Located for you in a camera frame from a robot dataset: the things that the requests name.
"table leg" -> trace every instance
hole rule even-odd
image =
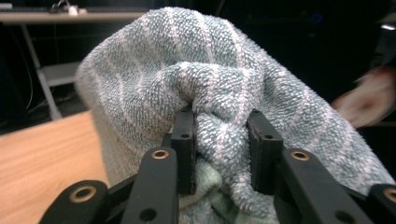
[[[43,89],[44,95],[46,96],[47,102],[49,104],[50,117],[52,120],[61,119],[62,114],[58,110],[58,107],[55,104],[55,100],[53,99],[52,93],[50,92],[50,86],[47,83],[46,76],[44,72],[41,70],[41,65],[40,62],[38,61],[37,54],[35,53],[35,48],[33,47],[32,39],[30,38],[26,24],[21,25],[21,29],[23,32],[23,37],[29,49],[30,55],[33,59],[33,63],[35,64],[35,71],[37,73],[38,80],[40,81],[41,88]]]

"terry cloth towel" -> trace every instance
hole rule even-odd
[[[226,20],[152,10],[91,52],[76,86],[92,110],[111,184],[136,174],[176,112],[192,104],[202,156],[197,192],[180,198],[180,223],[277,223],[273,197],[250,186],[245,124],[253,108],[285,147],[314,153],[339,183],[362,193],[394,184],[336,111]]]

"dark background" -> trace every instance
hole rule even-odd
[[[12,3],[17,7],[50,7],[57,1]],[[386,63],[387,45],[389,41],[396,42],[396,31],[381,30],[378,22],[392,11],[390,0],[70,0],[70,3],[80,7],[147,9],[180,6],[220,16],[235,24],[329,103],[352,90],[353,81],[370,68]],[[44,66],[82,60],[125,24],[48,24],[31,25],[28,29]],[[72,85],[56,87],[53,94],[59,98],[72,89]],[[0,125],[30,122],[30,111],[44,99],[21,29],[0,25]],[[395,117],[392,114],[386,121],[394,122]],[[396,177],[393,164],[396,128],[381,126],[359,131]]]

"wooden table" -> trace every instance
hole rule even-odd
[[[90,112],[0,136],[0,223],[37,223],[84,179],[108,183]]]

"person's hand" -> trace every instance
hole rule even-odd
[[[394,107],[396,68],[375,68],[358,81],[356,89],[344,93],[332,103],[332,107],[355,128],[380,121]]]

